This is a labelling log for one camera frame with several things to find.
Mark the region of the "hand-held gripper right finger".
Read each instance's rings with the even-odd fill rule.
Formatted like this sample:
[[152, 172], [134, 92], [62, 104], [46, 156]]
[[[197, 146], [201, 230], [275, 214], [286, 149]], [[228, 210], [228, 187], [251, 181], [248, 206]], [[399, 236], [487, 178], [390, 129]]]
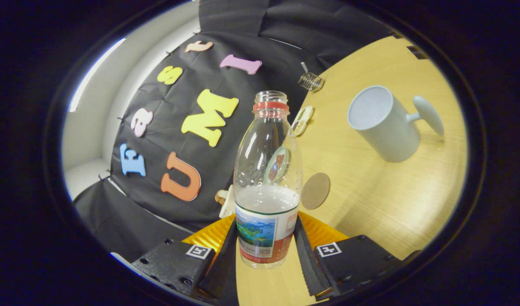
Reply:
[[403, 265], [366, 235], [350, 238], [302, 211], [294, 237], [307, 290], [316, 301], [357, 295]]

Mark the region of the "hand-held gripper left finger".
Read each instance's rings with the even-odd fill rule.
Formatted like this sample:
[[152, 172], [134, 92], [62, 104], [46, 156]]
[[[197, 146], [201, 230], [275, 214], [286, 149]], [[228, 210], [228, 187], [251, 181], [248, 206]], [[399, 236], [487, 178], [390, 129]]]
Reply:
[[163, 288], [198, 300], [236, 300], [235, 215], [182, 240], [167, 238], [132, 262], [139, 274]]

